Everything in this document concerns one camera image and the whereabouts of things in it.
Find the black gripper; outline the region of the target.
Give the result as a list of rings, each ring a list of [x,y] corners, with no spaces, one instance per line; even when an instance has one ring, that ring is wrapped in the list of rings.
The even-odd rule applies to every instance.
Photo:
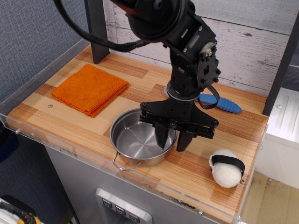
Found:
[[[140,120],[155,128],[157,144],[164,149],[169,129],[180,131],[177,151],[187,149],[194,136],[212,139],[218,120],[201,111],[194,102],[174,99],[143,102]]]

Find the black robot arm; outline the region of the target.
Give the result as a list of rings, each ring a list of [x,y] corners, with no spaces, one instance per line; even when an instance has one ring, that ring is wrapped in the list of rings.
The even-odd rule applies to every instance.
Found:
[[[117,0],[115,4],[126,12],[141,43],[161,42],[170,50],[168,99],[140,105],[140,119],[153,125],[158,145],[165,146],[171,129],[179,131],[179,152],[197,136],[213,138],[218,120],[204,113],[207,105],[196,102],[205,89],[220,98],[213,87],[221,73],[215,56],[217,41],[196,15],[194,4],[189,0]]]

